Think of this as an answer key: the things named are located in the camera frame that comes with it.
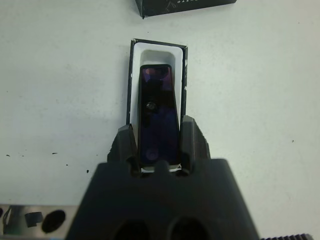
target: hole in metal plate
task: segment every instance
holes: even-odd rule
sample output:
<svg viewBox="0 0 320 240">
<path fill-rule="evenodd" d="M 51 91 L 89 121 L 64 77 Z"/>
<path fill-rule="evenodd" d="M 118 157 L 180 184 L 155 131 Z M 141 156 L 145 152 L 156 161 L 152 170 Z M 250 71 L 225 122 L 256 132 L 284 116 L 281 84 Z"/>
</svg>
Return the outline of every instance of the hole in metal plate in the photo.
<svg viewBox="0 0 320 240">
<path fill-rule="evenodd" d="M 63 210 L 56 210 L 49 213 L 42 223 L 42 231 L 45 233 L 52 233 L 56 231 L 58 228 L 66 220 L 66 213 Z"/>
</svg>

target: white table surface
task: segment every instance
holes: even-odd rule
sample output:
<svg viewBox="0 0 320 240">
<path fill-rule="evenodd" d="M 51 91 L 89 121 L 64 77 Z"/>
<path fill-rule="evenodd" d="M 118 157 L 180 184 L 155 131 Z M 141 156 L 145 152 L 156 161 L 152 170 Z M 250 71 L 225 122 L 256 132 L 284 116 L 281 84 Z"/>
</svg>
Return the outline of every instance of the white table surface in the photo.
<svg viewBox="0 0 320 240">
<path fill-rule="evenodd" d="M 260 235 L 320 239 L 319 9 L 238 0 L 142 20 L 134 0 L 1 0 L 0 203 L 79 204 L 125 124 L 141 38 L 188 45 L 187 114 Z"/>
</svg>

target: metal plate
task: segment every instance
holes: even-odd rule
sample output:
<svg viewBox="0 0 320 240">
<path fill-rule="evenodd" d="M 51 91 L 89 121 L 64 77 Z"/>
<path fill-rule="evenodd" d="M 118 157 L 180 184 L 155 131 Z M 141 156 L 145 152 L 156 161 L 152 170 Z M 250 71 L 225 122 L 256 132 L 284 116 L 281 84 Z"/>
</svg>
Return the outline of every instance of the metal plate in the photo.
<svg viewBox="0 0 320 240">
<path fill-rule="evenodd" d="M 39 240 L 64 239 L 77 213 L 78 206 L 0 205 L 0 209 L 3 210 L 2 216 L 0 216 L 0 239 Z M 55 214 L 51 214 L 57 213 L 56 211 L 59 210 L 65 213 L 64 220 L 55 218 Z M 45 233 L 42 230 L 45 219 L 47 219 L 45 224 L 55 225 L 58 228 Z"/>
</svg>

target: black plastic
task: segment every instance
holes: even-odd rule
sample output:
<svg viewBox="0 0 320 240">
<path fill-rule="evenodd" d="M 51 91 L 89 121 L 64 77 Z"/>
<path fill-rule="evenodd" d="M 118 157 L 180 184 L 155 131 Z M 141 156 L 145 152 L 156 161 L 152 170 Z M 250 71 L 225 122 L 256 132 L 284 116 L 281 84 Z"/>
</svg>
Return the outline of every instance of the black plastic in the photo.
<svg viewBox="0 0 320 240">
<path fill-rule="evenodd" d="M 208 145 L 194 120 L 187 117 L 182 124 L 190 133 L 183 139 L 191 142 L 194 150 L 190 153 L 195 157 L 207 156 Z M 123 129 L 116 139 L 119 134 L 131 135 L 130 126 Z M 129 137 L 123 139 L 127 143 L 113 145 L 111 151 L 116 150 L 116 146 L 130 145 Z M 192 144 L 193 141 L 199 141 L 199 144 Z M 126 239 L 126 231 L 132 231 L 129 236 L 132 233 L 137 236 L 135 239 L 140 236 L 175 240 L 186 236 L 183 229 L 189 233 L 186 240 L 259 239 L 226 160 L 189 156 L 186 161 L 193 159 L 193 163 L 186 166 L 191 169 L 182 176 L 170 173 L 168 163 L 159 161 L 153 174 L 139 178 L 132 176 L 132 166 L 124 160 L 124 155 L 119 161 L 111 160 L 111 156 L 116 154 L 110 153 L 110 161 L 98 165 L 67 240 Z"/>
</svg>

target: black rubber piece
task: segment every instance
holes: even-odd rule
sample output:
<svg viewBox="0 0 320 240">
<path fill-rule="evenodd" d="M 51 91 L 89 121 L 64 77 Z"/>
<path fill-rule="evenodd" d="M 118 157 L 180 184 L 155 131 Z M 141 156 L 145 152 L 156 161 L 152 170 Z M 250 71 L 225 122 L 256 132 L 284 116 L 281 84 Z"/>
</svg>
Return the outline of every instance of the black rubber piece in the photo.
<svg viewBox="0 0 320 240">
<path fill-rule="evenodd" d="M 291 236 L 262 238 L 261 240 L 314 240 L 314 239 L 309 234 L 298 234 L 298 235 L 291 235 Z"/>
</svg>

